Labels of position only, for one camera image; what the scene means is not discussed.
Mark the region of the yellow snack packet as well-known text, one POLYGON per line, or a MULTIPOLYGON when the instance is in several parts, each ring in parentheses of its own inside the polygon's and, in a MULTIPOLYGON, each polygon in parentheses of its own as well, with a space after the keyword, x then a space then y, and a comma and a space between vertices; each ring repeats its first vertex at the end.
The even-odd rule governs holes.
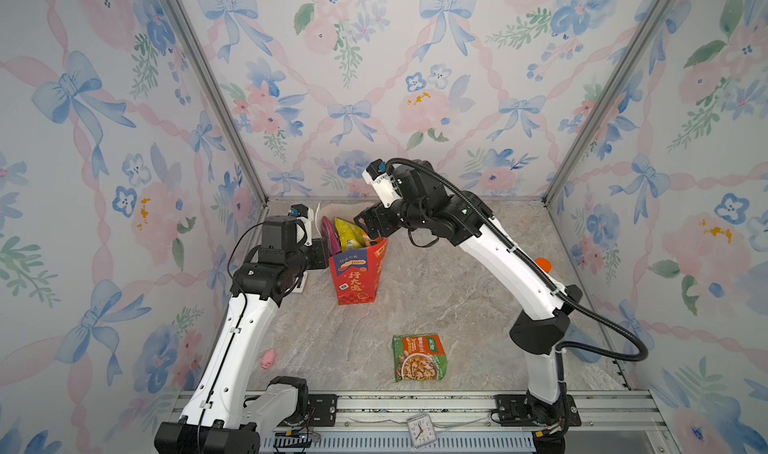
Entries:
POLYGON ((369 247, 371 240, 363 229, 341 218, 334 219, 339 244, 343 252, 369 247))

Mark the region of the red paper gift bag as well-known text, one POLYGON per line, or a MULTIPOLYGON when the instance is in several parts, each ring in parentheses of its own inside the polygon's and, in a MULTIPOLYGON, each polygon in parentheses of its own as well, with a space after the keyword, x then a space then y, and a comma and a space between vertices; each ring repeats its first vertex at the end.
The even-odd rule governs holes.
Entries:
MULTIPOLYGON (((352 223, 355 215, 371 206, 372 202, 320 206, 315 214, 316 227, 321 232, 323 216, 332 222, 341 218, 352 223)), ((376 300, 387 248, 386 239, 370 247, 330 256, 330 274, 339 305, 373 303, 376 300)))

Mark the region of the green orange noodle packet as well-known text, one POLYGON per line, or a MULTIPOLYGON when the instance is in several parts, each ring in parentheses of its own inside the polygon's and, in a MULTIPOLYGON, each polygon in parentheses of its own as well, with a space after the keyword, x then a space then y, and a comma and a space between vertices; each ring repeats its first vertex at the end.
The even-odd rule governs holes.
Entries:
POLYGON ((395 335, 392 352, 396 382, 439 381, 447 373, 447 355, 436 333, 395 335))

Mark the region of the purple Fox's candy bag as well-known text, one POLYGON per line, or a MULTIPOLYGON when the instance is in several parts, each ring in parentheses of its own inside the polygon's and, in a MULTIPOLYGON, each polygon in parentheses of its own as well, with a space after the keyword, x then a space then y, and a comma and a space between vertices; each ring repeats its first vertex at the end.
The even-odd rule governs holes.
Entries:
POLYGON ((335 223, 326 216, 323 216, 321 220, 321 234, 327 243, 328 252, 331 257, 342 253, 342 246, 335 223))

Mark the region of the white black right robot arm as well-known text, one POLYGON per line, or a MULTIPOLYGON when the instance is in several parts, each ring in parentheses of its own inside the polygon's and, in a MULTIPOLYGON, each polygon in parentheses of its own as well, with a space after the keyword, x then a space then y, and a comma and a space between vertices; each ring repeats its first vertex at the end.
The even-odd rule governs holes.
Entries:
POLYGON ((368 235, 387 238, 400 229, 426 229, 480 262, 515 297, 522 311, 510 337, 526 359, 525 416, 541 426, 561 423, 570 412, 556 353, 572 311, 564 301, 565 286, 508 236, 477 195, 436 173, 429 162, 375 160, 363 179, 379 199, 354 219, 368 235))

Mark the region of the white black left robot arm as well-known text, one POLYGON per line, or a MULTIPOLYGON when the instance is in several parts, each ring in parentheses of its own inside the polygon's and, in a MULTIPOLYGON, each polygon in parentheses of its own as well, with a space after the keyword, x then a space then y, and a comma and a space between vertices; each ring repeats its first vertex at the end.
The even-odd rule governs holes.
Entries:
POLYGON ((274 378, 253 400, 251 370, 282 300, 309 270, 329 265, 318 238, 286 249, 252 249, 232 276, 232 296, 212 357, 175 422, 159 427, 160 453, 256 453, 280 425, 301 426, 309 417, 306 380, 274 378))

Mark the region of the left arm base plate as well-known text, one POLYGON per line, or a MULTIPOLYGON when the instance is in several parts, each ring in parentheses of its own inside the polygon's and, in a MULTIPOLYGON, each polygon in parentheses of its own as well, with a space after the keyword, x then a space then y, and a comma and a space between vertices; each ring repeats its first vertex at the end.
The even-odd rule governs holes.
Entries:
POLYGON ((334 427, 339 396, 336 394, 310 394, 297 414, 281 421, 279 428, 334 427))

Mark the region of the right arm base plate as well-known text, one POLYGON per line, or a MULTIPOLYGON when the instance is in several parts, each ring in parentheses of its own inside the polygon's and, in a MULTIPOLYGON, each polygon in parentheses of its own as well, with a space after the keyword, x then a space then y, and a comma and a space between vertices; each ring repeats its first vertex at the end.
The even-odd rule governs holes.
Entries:
POLYGON ((566 421, 569 427, 581 426, 579 410, 571 395, 560 395, 554 404, 524 394, 497 394, 493 397, 492 417, 503 427, 554 429, 566 421))

